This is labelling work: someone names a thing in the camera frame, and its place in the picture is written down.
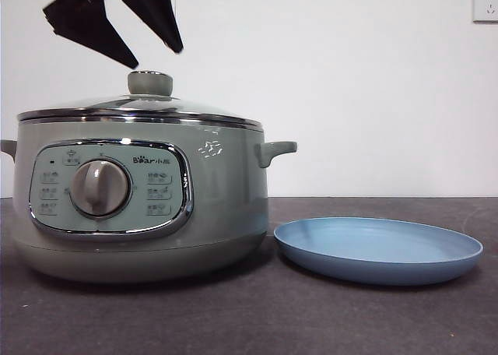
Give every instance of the wall socket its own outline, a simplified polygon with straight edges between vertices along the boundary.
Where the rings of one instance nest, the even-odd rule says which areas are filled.
[[[498,0],[474,0],[473,20],[498,23]]]

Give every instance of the dark countertop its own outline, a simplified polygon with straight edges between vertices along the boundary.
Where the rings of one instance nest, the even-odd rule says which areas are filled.
[[[383,217],[457,230],[485,251],[448,283],[382,287],[307,272],[266,237],[206,276],[97,286],[25,267],[3,199],[2,355],[498,353],[498,199],[279,198],[270,207],[271,229],[304,217]]]

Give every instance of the pot handle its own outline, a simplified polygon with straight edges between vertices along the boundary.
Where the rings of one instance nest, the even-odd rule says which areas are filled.
[[[9,154],[14,162],[16,161],[16,151],[17,151],[17,141],[11,139],[0,140],[0,150],[4,153]]]
[[[267,142],[256,145],[256,155],[261,168],[268,167],[272,159],[278,155],[295,153],[296,151],[297,142],[292,141]]]

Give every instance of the pot base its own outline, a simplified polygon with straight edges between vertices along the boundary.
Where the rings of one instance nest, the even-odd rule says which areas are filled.
[[[222,268],[258,248],[266,231],[190,248],[131,252],[73,252],[16,242],[28,265],[50,276],[86,283],[144,283]]]

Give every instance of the control knob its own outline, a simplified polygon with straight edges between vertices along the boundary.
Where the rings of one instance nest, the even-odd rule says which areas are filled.
[[[90,216],[106,216],[126,202],[130,182],[124,169],[109,160],[91,160],[72,178],[70,196],[74,206]]]

